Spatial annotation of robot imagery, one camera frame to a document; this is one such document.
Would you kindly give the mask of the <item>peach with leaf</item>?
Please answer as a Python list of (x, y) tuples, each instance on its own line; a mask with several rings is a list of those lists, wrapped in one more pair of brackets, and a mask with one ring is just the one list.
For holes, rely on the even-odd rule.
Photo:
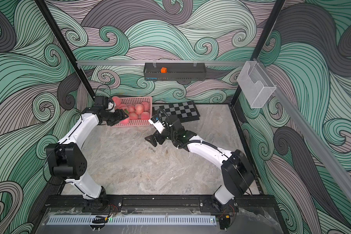
[(135, 110), (136, 110), (135, 113), (140, 115), (142, 112), (144, 112), (143, 105), (142, 104), (136, 104), (135, 105)]
[(141, 120), (149, 120), (151, 118), (151, 114), (149, 112), (142, 112), (140, 114), (140, 119)]

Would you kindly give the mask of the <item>peach with leaf back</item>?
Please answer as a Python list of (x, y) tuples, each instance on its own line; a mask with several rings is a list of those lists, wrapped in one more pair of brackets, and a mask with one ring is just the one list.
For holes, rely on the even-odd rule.
[(151, 118), (151, 114), (149, 112), (142, 112), (140, 114), (140, 119), (141, 120), (149, 120)]

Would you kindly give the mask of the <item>peach pale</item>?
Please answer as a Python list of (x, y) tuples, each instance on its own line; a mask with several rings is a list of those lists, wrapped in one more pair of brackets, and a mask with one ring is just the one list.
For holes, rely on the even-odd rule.
[(130, 122), (130, 118), (128, 117), (128, 118), (122, 120), (122, 121), (120, 122), (120, 124), (122, 124), (122, 125), (127, 125), (129, 122)]

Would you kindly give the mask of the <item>peach cracked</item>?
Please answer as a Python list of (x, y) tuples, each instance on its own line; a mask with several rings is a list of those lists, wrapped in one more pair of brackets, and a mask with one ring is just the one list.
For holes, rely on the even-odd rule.
[(119, 109), (121, 109), (121, 110), (127, 110), (128, 107), (127, 107), (126, 104), (122, 103), (122, 104), (119, 106)]

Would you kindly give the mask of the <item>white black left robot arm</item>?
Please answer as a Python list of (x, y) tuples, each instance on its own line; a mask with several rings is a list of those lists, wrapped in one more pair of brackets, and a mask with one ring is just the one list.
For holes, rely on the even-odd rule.
[(97, 184), (87, 172), (88, 162), (81, 148), (93, 129), (103, 123), (115, 126), (129, 119), (126, 111), (118, 106), (119, 98), (95, 97), (92, 107), (85, 108), (76, 124), (57, 143), (49, 144), (44, 166), (48, 166), (50, 175), (71, 184), (82, 193), (84, 199), (102, 199), (105, 189)]

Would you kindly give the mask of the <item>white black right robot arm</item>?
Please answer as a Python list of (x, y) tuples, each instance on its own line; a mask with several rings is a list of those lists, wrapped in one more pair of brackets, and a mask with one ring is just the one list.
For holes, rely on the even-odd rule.
[(246, 192), (252, 193), (250, 186), (255, 181), (254, 170), (244, 152), (225, 150), (205, 141), (198, 134), (186, 130), (174, 115), (162, 120), (156, 114), (148, 122), (156, 131), (145, 140), (154, 147), (169, 140), (178, 150), (197, 154), (221, 170), (223, 185), (211, 198), (216, 211), (225, 209), (234, 198), (240, 198)]

